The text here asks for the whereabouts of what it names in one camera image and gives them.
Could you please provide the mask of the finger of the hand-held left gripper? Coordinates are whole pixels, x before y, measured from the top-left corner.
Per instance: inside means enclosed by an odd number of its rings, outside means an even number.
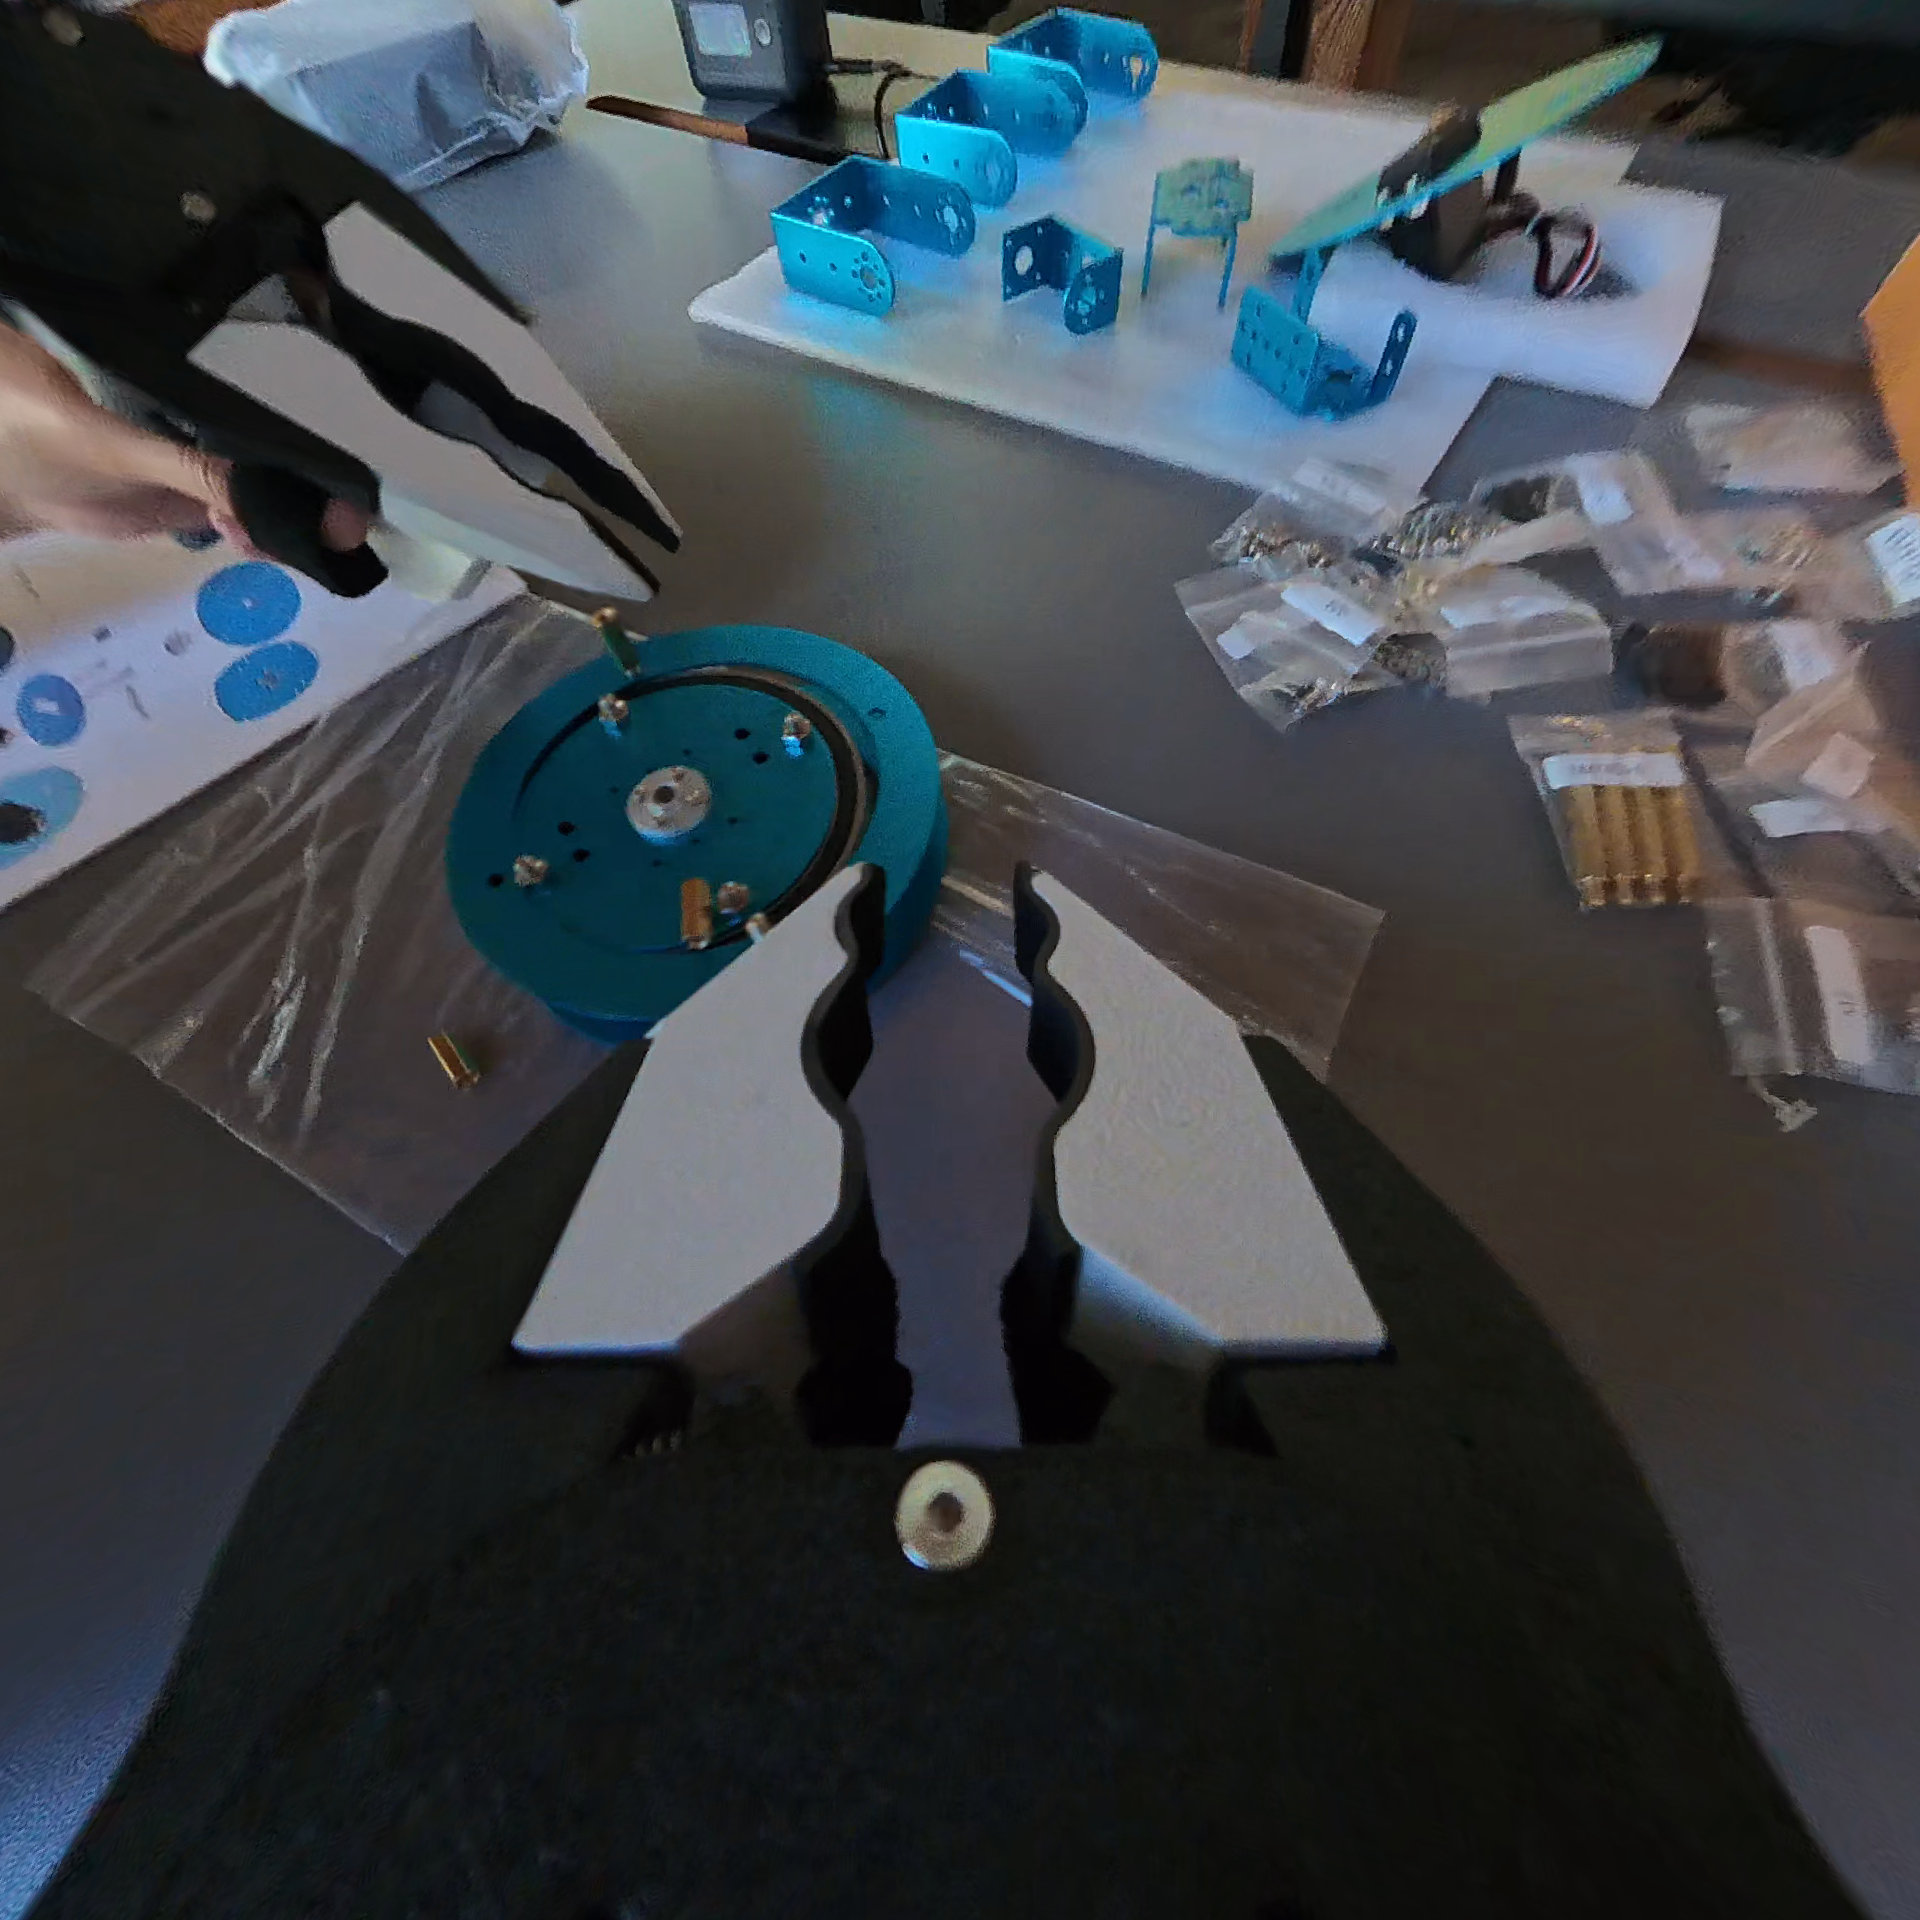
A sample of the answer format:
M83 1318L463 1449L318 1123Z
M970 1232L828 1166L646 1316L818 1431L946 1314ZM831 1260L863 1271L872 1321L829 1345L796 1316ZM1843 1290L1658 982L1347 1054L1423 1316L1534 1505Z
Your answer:
M342 348L294 324L222 322L188 359L368 469L381 526L607 600L653 595L640 565L577 510L509 476L490 452L409 419Z
M474 285L364 206L324 224L337 348L409 419L577 510L618 552L676 552L678 522L561 365Z

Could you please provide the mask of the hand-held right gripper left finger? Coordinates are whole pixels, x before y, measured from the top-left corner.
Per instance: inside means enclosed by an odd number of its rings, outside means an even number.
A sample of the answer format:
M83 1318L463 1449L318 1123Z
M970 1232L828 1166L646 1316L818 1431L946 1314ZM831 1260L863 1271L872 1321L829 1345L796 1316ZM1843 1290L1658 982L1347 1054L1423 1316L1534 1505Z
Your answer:
M518 1358L663 1366L818 1447L892 1447L913 1395L852 1091L885 873L855 862L659 1021L514 1325Z

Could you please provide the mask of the blue round rotating base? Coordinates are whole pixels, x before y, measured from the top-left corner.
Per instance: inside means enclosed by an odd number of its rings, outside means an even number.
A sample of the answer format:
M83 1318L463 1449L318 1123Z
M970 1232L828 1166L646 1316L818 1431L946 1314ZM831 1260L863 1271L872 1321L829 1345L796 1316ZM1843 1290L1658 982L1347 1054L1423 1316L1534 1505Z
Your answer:
M939 750L904 686L811 632L709 626L605 654L507 719L455 802L444 876L475 952L592 1041L642 1041L841 867L885 873L876 978L946 869ZM679 945L681 878L713 895Z

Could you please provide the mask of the grey desk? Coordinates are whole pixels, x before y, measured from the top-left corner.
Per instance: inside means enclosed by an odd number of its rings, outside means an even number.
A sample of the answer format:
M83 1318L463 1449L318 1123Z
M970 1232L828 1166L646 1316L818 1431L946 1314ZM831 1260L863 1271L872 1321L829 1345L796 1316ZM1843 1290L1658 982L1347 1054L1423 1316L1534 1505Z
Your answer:
M1915 1916L1915 1101L1812 1091L1782 1130L1689 919L1571 908L1491 710L1246 713L1172 598L1239 485L696 328L796 180L579 113L437 213L679 515L668 626L846 637L946 749L1384 910L1337 1091L1547 1314L1788 1788L1865 1907ZM396 1260L27 991L164 845L3 915L3 1916Z

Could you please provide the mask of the person's left hand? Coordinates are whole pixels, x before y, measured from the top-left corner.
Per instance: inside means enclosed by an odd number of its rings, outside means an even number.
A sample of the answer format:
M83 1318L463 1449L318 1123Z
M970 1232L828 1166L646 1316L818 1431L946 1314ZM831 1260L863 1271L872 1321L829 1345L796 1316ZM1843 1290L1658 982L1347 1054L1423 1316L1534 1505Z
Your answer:
M227 469L88 396L46 348L1 328L1 539L248 537Z

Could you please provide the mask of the small black display device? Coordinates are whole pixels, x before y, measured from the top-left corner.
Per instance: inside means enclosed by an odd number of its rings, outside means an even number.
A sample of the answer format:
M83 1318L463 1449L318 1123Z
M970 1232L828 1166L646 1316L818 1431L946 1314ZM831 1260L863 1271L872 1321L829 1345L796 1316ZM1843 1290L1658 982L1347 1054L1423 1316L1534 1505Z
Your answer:
M824 2L672 2L696 94L789 106L828 85Z

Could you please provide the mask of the white assembly guide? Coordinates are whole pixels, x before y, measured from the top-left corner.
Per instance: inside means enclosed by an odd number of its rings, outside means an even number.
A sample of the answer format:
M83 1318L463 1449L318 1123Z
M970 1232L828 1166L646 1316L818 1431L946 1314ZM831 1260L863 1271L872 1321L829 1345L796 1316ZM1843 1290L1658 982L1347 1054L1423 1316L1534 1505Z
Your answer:
M418 660L522 584L340 598L225 545L40 535L1 561L1 906Z

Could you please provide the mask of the white foam sheet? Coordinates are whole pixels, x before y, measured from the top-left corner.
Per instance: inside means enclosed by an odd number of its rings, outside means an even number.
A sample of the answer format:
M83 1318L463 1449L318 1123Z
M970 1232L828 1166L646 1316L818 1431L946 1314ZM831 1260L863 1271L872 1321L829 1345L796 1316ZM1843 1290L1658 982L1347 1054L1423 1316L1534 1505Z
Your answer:
M1287 413L1230 361L1241 285L1261 278L1287 222L1410 135L1406 111L1337 107L1295 85L1204 83L1193 67L1163 67L1137 107L1094 104L1065 156L1019 157L1015 196L978 215L965 257L881 245L896 283L887 315L794 295L776 252L763 250L698 295L689 317L755 345L1250 489L1309 452L1419 484L1486 396L1489 374L1415 345L1391 396L1347 422L1319 422ZM1189 157L1235 157L1254 174L1254 219L1239 232L1226 308L1215 304L1219 246L1209 243L1158 241L1139 296L1154 176ZM1002 298L1002 233L1043 215L1122 250L1113 326L1074 337L1059 295Z

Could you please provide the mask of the clear plastic bag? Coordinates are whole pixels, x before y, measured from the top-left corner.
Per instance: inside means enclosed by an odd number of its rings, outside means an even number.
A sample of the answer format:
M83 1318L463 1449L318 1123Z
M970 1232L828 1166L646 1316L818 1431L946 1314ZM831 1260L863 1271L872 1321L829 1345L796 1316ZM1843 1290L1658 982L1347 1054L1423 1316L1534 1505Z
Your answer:
M522 597L275 750L66 932L31 975L235 1140L407 1255L607 1053L457 927L444 843L481 747L605 652ZM1328 1073L1382 912L965 756L941 756L931 958L1022 1001L1011 873L1028 860L1241 1027ZM481 1067L457 1091L427 1053Z

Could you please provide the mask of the white foam block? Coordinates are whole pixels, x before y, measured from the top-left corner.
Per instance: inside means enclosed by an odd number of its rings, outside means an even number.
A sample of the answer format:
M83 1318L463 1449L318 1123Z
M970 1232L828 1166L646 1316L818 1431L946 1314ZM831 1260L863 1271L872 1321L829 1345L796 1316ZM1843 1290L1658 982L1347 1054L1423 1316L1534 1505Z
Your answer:
M1523 191L1549 211L1595 224L1602 282L1595 295L1532 295L1532 248L1517 237L1495 243L1454 282L1428 280L1378 243L1358 241L1334 252L1308 324L1374 361L1406 309L1417 332L1404 374L1467 371L1649 406L1704 306L1721 198L1625 180L1632 156L1625 143L1584 137L1550 137L1523 154Z

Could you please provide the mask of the teal round plate with servo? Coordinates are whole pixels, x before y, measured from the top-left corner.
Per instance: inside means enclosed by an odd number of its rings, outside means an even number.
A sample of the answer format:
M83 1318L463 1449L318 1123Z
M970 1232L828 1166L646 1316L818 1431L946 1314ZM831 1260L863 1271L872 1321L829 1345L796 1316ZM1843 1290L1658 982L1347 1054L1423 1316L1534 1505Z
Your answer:
M1456 280L1504 237L1534 250L1532 295L1571 300L1600 272L1593 220L1549 209L1521 189L1521 159L1595 106L1643 81L1662 35L1641 35L1521 85L1482 109L1445 109L1402 154L1347 185L1278 241L1271 265L1298 272L1313 248L1376 241L1391 259L1435 282Z

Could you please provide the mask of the orange cardboard box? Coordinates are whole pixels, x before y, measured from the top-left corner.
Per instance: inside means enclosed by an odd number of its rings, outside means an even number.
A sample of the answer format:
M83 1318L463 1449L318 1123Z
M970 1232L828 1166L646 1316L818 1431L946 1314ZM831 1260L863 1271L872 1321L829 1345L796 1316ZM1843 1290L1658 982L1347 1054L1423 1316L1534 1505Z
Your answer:
M1908 508L1917 504L1917 257L1914 237L1860 315L1869 376Z

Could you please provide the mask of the large blue U bracket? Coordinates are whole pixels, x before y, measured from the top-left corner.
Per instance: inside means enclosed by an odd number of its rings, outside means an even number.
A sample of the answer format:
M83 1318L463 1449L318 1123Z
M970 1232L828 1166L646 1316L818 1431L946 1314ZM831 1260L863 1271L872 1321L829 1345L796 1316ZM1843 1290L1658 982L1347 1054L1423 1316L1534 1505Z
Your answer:
M987 70L1072 83L1087 96L1139 102L1158 83L1159 52L1135 20L1054 7L998 35L987 48Z
M774 206L779 274L791 295L865 317L887 317L896 278L885 243L944 259L974 245L967 191L930 172L870 157L844 157Z
M1087 117L1087 93L1070 70L954 70L898 109L892 148L898 165L996 209L1017 191L1019 159L1063 154Z

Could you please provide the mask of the small blue bracket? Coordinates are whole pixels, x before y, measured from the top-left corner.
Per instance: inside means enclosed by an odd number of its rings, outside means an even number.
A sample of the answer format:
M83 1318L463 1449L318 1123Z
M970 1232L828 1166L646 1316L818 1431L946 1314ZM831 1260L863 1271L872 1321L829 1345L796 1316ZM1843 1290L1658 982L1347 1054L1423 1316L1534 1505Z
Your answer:
M1061 322L1076 337L1117 324L1122 274L1119 246L1052 213L1009 226L1000 241L1000 300L1057 295Z

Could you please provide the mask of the dark teal bracket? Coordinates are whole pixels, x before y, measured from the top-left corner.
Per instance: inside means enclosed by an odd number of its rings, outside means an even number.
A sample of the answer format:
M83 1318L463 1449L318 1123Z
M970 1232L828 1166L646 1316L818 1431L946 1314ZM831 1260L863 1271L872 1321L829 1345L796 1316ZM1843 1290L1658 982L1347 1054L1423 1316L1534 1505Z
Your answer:
M1221 278L1217 308L1226 306L1237 235L1254 217L1254 172L1235 157L1191 157L1156 172L1139 267L1139 298L1152 283L1156 241L1217 241Z

